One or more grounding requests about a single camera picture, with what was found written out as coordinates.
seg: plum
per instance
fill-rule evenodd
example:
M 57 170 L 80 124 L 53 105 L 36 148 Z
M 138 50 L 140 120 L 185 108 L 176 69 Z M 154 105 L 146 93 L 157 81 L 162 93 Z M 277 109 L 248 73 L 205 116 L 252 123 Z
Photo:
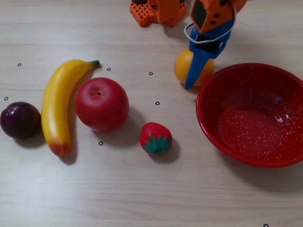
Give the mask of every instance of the plum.
M 39 130 L 41 115 L 33 105 L 26 102 L 15 102 L 2 111 L 0 125 L 8 136 L 15 139 L 26 139 Z

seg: wire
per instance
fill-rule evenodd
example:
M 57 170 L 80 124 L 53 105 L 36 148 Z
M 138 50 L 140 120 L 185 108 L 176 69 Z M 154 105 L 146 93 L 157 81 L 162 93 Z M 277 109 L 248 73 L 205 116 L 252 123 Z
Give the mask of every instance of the wire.
M 195 44 L 207 44 L 207 43 L 212 43 L 212 42 L 214 42 L 214 41 L 217 41 L 218 39 L 221 39 L 223 36 L 227 35 L 227 34 L 232 30 L 233 26 L 234 26 L 235 23 L 236 23 L 237 9 L 236 9 L 236 7 L 235 7 L 231 2 L 230 2 L 230 6 L 232 7 L 233 22 L 232 22 L 232 26 L 230 27 L 230 29 L 228 29 L 228 31 L 225 32 L 223 35 L 221 35 L 221 36 L 219 36 L 219 37 L 217 37 L 217 38 L 215 38 L 215 39 L 203 40 L 203 41 L 196 41 L 196 40 L 192 39 L 192 38 L 189 36 L 189 34 L 187 34 L 187 32 L 186 32 L 187 29 L 188 29 L 189 27 L 191 27 L 192 25 L 194 25 L 194 23 L 190 23 L 190 24 L 188 24 L 188 25 L 184 28 L 184 34 L 185 34 L 185 36 L 186 36 L 190 41 L 192 41 L 192 42 L 195 43 Z

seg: fake fruit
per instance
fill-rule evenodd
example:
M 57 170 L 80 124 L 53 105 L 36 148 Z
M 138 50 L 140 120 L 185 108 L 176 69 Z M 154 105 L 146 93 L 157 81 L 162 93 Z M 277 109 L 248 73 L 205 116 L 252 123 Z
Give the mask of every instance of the fake fruit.
M 161 124 L 150 122 L 143 126 L 140 145 L 150 155 L 161 155 L 171 147 L 170 131 Z
M 180 53 L 177 57 L 174 65 L 174 72 L 177 79 L 180 83 L 185 84 L 186 77 L 188 75 L 188 71 L 191 65 L 191 61 L 193 60 L 194 53 L 192 53 L 189 49 L 185 49 Z M 200 76 L 194 86 L 203 85 L 207 79 L 209 79 L 214 73 L 214 61 L 213 59 L 208 60 L 206 65 L 204 66 Z
M 99 61 L 70 60 L 63 63 L 50 78 L 42 103 L 42 129 L 50 150 L 59 157 L 67 156 L 70 149 L 68 130 L 68 103 L 81 77 Z
M 0 124 L 3 131 L 15 139 L 26 139 L 40 128 L 39 111 L 26 102 L 15 102 L 2 111 Z
M 108 78 L 87 81 L 77 92 L 76 113 L 93 130 L 108 132 L 120 127 L 129 112 L 126 92 L 117 82 Z

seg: orange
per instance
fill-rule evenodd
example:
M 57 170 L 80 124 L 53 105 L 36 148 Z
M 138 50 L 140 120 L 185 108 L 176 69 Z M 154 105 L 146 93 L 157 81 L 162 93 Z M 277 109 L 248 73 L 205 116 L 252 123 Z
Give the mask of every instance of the orange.
M 188 71 L 191 65 L 191 61 L 193 60 L 194 53 L 192 53 L 189 49 L 185 49 L 182 51 L 177 57 L 174 65 L 174 72 L 177 79 L 180 83 L 185 84 L 186 77 L 188 75 Z M 204 66 L 198 80 L 194 84 L 194 86 L 203 85 L 208 78 L 210 78 L 214 73 L 214 60 L 210 59 Z

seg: wood grain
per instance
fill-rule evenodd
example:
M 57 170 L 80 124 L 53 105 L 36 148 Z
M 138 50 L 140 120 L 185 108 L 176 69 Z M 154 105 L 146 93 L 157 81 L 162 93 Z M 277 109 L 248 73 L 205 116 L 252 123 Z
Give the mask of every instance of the wood grain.
M 302 12 L 301 0 L 248 1 L 216 70 L 261 62 L 303 79 Z M 131 104 L 121 129 L 97 134 L 77 119 L 71 101 L 73 153 L 64 160 L 41 133 L 20 142 L 0 131 L 1 227 L 302 226 L 303 163 L 247 166 L 222 155 L 202 133 L 198 91 L 185 91 L 173 74 L 188 46 L 182 31 L 189 22 L 141 28 L 127 0 L 0 0 L 1 109 L 14 101 L 40 109 L 52 72 L 74 58 L 99 59 L 103 68 L 82 83 L 112 78 Z M 164 158 L 150 158 L 139 146 L 149 121 L 173 134 Z

